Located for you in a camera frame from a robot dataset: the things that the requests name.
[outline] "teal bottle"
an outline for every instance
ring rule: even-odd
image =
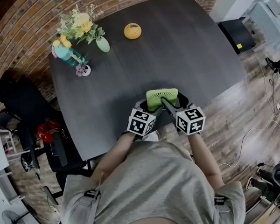
[[[53,46],[53,50],[60,59],[64,60],[72,67],[78,66],[80,63],[85,64],[85,58],[73,48],[67,48],[61,44]]]

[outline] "dark gray table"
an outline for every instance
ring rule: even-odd
[[[142,27],[137,40],[123,35],[132,22]],[[202,106],[245,75],[223,33],[194,0],[150,0],[98,24],[110,52],[95,42],[76,46],[90,60],[89,76],[77,77],[62,60],[49,57],[58,102],[83,160],[115,144],[146,91],[177,88]]]

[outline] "brick wall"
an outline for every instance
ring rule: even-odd
[[[50,100],[55,96],[47,56],[56,37],[58,13],[91,3],[104,16],[144,0],[16,0],[0,21],[0,77],[12,69],[26,75]],[[209,12],[216,0],[196,0]]]

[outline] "red object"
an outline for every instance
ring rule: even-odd
[[[57,121],[52,119],[47,119],[44,124],[40,124],[37,127],[37,134],[38,136],[44,141],[45,143],[50,143],[53,141],[53,134],[59,132],[62,134],[62,138],[66,139],[67,135],[65,133],[66,128],[64,128],[61,124]]]

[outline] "green vase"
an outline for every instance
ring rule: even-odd
[[[97,39],[95,41],[98,48],[100,48],[103,52],[108,52],[110,50],[109,42],[103,36],[100,37],[99,41]]]

